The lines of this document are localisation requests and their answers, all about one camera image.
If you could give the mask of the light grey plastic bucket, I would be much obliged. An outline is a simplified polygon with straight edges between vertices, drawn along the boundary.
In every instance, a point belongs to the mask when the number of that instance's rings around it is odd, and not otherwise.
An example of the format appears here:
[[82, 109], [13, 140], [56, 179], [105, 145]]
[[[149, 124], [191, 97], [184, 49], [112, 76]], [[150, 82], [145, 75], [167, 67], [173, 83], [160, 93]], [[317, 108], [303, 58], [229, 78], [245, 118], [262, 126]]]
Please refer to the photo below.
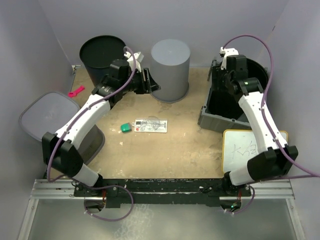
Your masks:
[[188, 94], [190, 57], [189, 46], [178, 39], [164, 39], [152, 47], [150, 75], [160, 86], [154, 98], [175, 103]]

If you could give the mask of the black cylindrical bin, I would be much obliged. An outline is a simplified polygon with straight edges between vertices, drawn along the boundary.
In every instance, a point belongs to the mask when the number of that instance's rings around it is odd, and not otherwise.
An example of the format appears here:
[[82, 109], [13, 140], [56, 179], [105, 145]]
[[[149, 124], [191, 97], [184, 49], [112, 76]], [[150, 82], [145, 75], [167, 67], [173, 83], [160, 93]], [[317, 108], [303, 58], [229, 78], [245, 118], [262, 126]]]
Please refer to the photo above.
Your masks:
[[[258, 62], [247, 58], [248, 80], [245, 86], [248, 93], [263, 92], [269, 81], [266, 69]], [[228, 92], [213, 91], [210, 89], [208, 109], [211, 114], [218, 115], [228, 119], [239, 119], [244, 115], [239, 105], [241, 96], [232, 96]]]

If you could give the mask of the dark blue cylindrical bin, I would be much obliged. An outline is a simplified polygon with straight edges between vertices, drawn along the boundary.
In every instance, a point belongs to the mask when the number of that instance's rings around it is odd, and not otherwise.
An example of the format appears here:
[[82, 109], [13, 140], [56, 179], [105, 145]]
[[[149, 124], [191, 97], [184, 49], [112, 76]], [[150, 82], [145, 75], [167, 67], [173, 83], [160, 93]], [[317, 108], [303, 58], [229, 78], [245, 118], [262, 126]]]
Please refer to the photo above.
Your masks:
[[94, 86], [98, 85], [113, 60], [124, 57], [125, 42], [113, 35], [99, 35], [87, 40], [79, 51], [82, 61]]

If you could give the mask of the grey ribbed laundry basket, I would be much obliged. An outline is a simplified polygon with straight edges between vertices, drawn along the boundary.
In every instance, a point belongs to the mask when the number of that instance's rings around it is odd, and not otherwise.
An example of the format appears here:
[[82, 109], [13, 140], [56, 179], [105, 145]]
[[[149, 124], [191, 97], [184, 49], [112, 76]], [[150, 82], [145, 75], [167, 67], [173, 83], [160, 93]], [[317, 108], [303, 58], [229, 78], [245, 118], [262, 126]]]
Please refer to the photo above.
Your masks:
[[[34, 139], [41, 141], [45, 133], [55, 133], [80, 110], [80, 106], [67, 95], [51, 91], [35, 100], [20, 115], [21, 128]], [[83, 139], [79, 153], [89, 164], [105, 143], [103, 132], [94, 125]]]

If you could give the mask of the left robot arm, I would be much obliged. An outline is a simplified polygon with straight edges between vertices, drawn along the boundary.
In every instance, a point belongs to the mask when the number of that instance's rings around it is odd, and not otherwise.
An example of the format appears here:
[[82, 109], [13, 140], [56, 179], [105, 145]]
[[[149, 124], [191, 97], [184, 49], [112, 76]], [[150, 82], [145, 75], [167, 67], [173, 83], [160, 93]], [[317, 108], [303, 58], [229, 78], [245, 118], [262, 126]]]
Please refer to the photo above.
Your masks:
[[116, 59], [97, 84], [82, 108], [55, 133], [46, 132], [41, 140], [47, 172], [55, 169], [85, 185], [91, 196], [103, 191], [102, 176], [90, 169], [79, 153], [80, 145], [97, 121], [128, 92], [138, 95], [160, 90], [148, 68], [138, 69], [137, 61]]

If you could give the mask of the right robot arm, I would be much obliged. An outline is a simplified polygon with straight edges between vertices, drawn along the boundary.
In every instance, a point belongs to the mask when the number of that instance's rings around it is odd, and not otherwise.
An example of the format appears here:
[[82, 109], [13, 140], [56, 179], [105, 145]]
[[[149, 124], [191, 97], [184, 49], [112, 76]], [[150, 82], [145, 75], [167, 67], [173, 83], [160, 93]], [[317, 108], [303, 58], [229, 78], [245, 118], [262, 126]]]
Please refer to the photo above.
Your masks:
[[242, 54], [223, 55], [213, 60], [210, 106], [220, 117], [231, 119], [245, 115], [253, 131], [258, 154], [245, 166], [224, 173], [222, 190], [235, 195], [240, 187], [288, 174], [299, 152], [290, 146], [278, 130], [263, 99], [269, 76], [263, 66]]

